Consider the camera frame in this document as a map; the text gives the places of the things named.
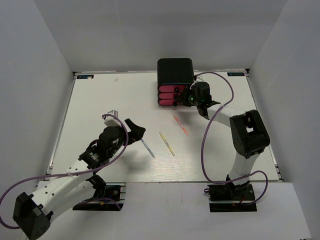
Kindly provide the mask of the pink bottom drawer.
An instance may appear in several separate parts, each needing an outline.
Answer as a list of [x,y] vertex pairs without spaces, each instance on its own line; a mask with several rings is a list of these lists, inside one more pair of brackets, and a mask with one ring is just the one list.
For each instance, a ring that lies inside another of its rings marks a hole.
[[178,102],[174,99],[159,99],[158,104],[160,106],[174,106],[174,107],[179,105]]

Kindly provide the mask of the table logo sticker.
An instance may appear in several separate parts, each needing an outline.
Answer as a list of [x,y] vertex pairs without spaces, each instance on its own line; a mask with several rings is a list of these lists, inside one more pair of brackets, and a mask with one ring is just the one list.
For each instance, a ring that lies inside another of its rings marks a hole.
[[76,79],[93,79],[94,75],[93,74],[85,74],[85,75],[77,75]]
[[227,75],[229,77],[245,77],[245,73],[244,72],[228,72]]

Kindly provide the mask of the pink drawer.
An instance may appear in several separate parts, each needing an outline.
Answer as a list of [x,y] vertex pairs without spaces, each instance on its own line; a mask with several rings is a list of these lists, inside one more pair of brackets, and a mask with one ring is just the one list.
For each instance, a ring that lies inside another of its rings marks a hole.
[[166,99],[174,99],[176,96],[179,96],[180,93],[176,93],[176,92],[160,92],[158,94],[158,97],[160,99],[166,100]]
[[185,88],[185,85],[161,85],[158,88],[158,91],[161,93],[180,93]]
[[174,99],[159,99],[158,104],[160,106],[174,106],[174,107],[179,105],[178,102]]

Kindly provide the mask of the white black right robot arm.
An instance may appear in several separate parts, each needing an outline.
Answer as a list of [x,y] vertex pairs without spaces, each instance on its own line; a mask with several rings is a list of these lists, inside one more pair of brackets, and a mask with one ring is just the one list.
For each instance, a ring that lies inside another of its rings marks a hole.
[[240,111],[212,100],[207,82],[197,82],[185,88],[173,88],[174,106],[196,107],[201,117],[230,128],[236,151],[231,171],[226,177],[226,195],[236,200],[249,184],[256,159],[270,144],[270,137],[256,109]]

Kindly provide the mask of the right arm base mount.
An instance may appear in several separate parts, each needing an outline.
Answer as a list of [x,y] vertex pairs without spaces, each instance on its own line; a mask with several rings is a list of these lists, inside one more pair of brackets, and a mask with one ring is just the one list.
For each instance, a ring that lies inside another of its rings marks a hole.
[[208,196],[211,213],[256,212],[257,205],[253,186],[250,183],[235,187],[228,184],[210,184],[204,189]]

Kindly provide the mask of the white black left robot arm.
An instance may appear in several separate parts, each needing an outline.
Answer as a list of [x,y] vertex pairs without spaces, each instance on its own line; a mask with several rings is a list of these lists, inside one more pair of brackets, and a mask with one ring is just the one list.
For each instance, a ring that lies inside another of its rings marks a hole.
[[118,119],[104,116],[106,128],[79,158],[43,188],[21,193],[15,201],[13,220],[30,240],[37,240],[61,214],[80,203],[102,200],[109,195],[106,182],[98,175],[119,149],[140,141],[146,129],[129,118],[126,127]]

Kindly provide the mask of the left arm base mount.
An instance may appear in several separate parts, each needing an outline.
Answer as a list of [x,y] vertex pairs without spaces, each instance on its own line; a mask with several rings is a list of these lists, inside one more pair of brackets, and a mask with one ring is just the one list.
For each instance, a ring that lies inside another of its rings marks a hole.
[[73,211],[118,212],[125,203],[126,184],[106,183],[94,190],[90,198],[75,205]]

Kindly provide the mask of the pink top drawer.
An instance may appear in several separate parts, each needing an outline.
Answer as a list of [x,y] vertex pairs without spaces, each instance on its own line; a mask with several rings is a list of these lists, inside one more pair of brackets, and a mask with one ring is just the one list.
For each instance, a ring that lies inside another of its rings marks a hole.
[[180,93],[185,88],[185,85],[161,85],[158,88],[158,91],[161,93]]

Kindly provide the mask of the left table logo sticker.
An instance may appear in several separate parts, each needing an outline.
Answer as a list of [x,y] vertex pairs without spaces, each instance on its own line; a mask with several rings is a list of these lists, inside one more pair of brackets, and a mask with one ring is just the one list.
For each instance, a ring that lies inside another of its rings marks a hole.
[[76,79],[93,79],[94,75],[93,74],[85,74],[85,75],[77,75]]

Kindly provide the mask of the yellow thin pen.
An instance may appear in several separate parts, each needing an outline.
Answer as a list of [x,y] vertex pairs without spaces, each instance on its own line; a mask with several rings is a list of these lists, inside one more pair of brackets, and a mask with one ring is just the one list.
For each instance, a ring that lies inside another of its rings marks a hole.
[[167,139],[165,138],[165,136],[162,134],[162,132],[159,132],[159,135],[161,137],[161,139],[163,140],[164,144],[166,145],[166,147],[168,148],[168,150],[170,151],[172,156],[175,156],[175,153],[172,149],[172,147],[170,146],[170,144],[168,143]]

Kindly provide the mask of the red thin pen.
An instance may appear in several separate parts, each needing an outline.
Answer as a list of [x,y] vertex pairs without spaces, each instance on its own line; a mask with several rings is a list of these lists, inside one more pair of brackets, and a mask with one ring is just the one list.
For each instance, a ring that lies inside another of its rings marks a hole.
[[174,120],[177,122],[177,124],[179,125],[179,127],[182,129],[182,131],[189,137],[189,133],[186,130],[186,128],[182,125],[182,123],[180,122],[180,120],[178,119],[177,116],[173,115]]

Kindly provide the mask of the blue thin pen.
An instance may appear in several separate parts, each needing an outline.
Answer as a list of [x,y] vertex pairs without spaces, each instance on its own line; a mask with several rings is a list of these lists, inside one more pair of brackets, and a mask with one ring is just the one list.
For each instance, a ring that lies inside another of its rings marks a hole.
[[149,148],[149,146],[147,145],[147,143],[146,143],[143,139],[141,139],[140,141],[142,142],[142,144],[144,145],[144,147],[146,148],[146,150],[149,152],[149,154],[150,154],[153,158],[155,158],[154,153],[153,153],[152,150]]

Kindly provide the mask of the black drawer cabinet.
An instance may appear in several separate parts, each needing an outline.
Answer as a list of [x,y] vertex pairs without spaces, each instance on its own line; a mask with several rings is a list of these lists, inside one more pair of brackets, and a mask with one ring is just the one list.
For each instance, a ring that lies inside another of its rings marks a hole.
[[190,58],[161,58],[157,61],[157,103],[158,88],[162,85],[185,85],[194,82],[193,62]]

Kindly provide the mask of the right table logo sticker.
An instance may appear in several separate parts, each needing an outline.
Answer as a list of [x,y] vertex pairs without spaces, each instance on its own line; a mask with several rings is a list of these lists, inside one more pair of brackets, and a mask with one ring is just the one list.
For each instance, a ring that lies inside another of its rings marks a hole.
[[228,72],[227,75],[229,77],[245,77],[245,73],[244,72]]

